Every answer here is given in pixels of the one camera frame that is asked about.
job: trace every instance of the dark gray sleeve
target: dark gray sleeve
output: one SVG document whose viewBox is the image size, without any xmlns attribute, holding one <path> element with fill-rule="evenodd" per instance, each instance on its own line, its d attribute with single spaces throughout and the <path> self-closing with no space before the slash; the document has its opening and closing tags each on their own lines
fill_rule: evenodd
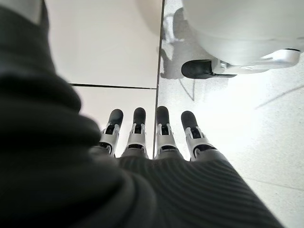
<svg viewBox="0 0 304 228">
<path fill-rule="evenodd" d="M 0 108 L 0 227 L 149 226 L 148 182 L 88 154 L 100 130 L 55 73 L 44 4 L 39 26 L 0 7 Z"/>
</svg>

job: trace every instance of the robotic hand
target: robotic hand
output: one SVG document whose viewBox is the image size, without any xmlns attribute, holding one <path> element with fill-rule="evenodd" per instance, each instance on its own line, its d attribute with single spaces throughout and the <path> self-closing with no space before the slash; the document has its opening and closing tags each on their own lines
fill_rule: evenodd
<svg viewBox="0 0 304 228">
<path fill-rule="evenodd" d="M 112 157 L 115 157 L 115 149 L 119 138 L 119 130 L 123 121 L 123 112 L 115 109 L 111 112 L 108 124 L 102 131 L 99 142 L 99 149 Z M 137 156 L 149 158 L 147 155 L 145 142 L 145 119 L 146 112 L 143 108 L 137 108 L 133 115 L 133 125 L 130 131 L 126 148 L 122 154 L 124 156 Z M 157 133 L 156 133 L 156 156 L 154 159 L 176 158 L 183 159 L 182 154 L 176 146 L 173 132 L 169 121 L 168 109 L 160 106 L 156 111 Z M 185 111 L 181 115 L 182 125 L 186 134 L 186 142 L 191 155 L 190 161 L 207 161 L 212 159 L 226 158 L 209 143 L 202 133 L 194 114 Z"/>
</svg>

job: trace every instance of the ribbed fabric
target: ribbed fabric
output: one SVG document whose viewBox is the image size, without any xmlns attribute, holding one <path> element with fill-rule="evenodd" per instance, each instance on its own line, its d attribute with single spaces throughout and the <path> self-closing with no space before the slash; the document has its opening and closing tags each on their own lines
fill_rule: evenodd
<svg viewBox="0 0 304 228">
<path fill-rule="evenodd" d="M 282 227 L 226 161 L 120 158 L 157 196 L 154 227 Z"/>
</svg>

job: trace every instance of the caster wheel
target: caster wheel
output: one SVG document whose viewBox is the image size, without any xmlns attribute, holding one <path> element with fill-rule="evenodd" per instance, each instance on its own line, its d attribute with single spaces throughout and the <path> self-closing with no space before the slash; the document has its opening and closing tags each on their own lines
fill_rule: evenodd
<svg viewBox="0 0 304 228">
<path fill-rule="evenodd" d="M 184 63 L 181 73 L 191 79 L 208 79 L 211 77 L 234 77 L 236 75 L 214 74 L 211 68 L 210 59 L 191 60 Z"/>
</svg>

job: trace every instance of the white tile floor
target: white tile floor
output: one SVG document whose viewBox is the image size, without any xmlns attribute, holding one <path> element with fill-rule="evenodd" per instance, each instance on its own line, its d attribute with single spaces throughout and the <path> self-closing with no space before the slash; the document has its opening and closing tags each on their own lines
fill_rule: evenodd
<svg viewBox="0 0 304 228">
<path fill-rule="evenodd" d="M 166 13 L 181 6 L 168 0 Z M 208 58 L 185 25 L 184 41 L 164 44 L 158 106 L 168 107 L 177 146 L 190 158 L 180 121 L 192 111 L 202 131 L 284 225 L 304 224 L 304 57 L 292 68 L 235 78 L 192 80 L 181 65 Z"/>
<path fill-rule="evenodd" d="M 145 2 L 47 0 L 58 73 L 74 84 L 156 88 L 162 0 Z"/>
<path fill-rule="evenodd" d="M 149 158 L 153 154 L 155 89 L 122 89 L 102 87 L 79 87 L 74 89 L 82 100 L 81 114 L 95 120 L 100 129 L 104 129 L 112 110 L 119 108 L 123 112 L 123 124 L 116 147 L 116 157 L 124 152 L 129 132 L 133 124 L 133 112 L 137 107 L 146 111 L 146 146 Z"/>
</svg>

